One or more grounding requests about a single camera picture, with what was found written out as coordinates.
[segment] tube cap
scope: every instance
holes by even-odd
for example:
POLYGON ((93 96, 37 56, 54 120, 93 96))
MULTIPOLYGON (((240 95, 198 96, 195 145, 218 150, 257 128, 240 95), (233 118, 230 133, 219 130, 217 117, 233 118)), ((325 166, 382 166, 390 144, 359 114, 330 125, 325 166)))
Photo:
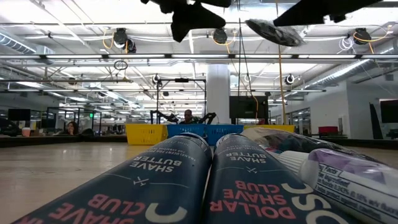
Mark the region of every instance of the tube cap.
POLYGON ((308 155, 309 153, 304 152, 285 151, 276 157, 276 159, 298 175, 301 165, 308 159, 308 155))

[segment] yellow bin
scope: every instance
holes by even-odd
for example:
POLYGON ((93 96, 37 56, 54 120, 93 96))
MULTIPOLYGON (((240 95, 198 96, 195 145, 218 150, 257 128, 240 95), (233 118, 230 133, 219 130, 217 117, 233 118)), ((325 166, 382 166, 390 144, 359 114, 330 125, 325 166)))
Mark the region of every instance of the yellow bin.
POLYGON ((294 125, 245 125, 243 127, 243 129, 245 130, 247 128, 269 128, 269 129, 287 131, 290 133, 294 132, 294 125))
POLYGON ((163 124, 126 124, 130 145, 154 145, 167 139, 167 127, 163 124))

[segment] blue bin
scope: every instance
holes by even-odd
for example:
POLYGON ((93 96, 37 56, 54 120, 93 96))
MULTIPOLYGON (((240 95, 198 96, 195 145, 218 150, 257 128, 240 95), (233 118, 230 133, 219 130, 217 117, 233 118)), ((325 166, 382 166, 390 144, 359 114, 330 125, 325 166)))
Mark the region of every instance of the blue bin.
POLYGON ((181 133, 193 133, 199 136, 205 135, 205 124, 169 124, 167 125, 168 138, 181 133))
POLYGON ((243 132, 243 125, 233 124, 214 124, 206 126, 207 143, 211 146, 215 146, 217 141, 226 134, 243 132))

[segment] man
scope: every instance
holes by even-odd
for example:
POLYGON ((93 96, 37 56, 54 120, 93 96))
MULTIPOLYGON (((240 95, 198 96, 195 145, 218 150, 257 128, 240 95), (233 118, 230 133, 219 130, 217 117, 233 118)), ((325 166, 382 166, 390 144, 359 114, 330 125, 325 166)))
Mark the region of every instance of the man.
POLYGON ((192 120, 192 110, 186 110, 184 112, 185 121, 181 121, 180 124, 195 124, 194 120, 192 120))

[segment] dark blue tube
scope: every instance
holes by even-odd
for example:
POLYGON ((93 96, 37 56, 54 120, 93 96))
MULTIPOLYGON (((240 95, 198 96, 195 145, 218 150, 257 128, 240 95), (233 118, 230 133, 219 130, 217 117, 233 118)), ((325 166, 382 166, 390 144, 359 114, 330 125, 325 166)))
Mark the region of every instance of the dark blue tube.
POLYGON ((198 223, 211 150, 167 139, 14 223, 198 223))
POLYGON ((254 141, 235 134, 217 145, 202 223, 359 223, 254 141))

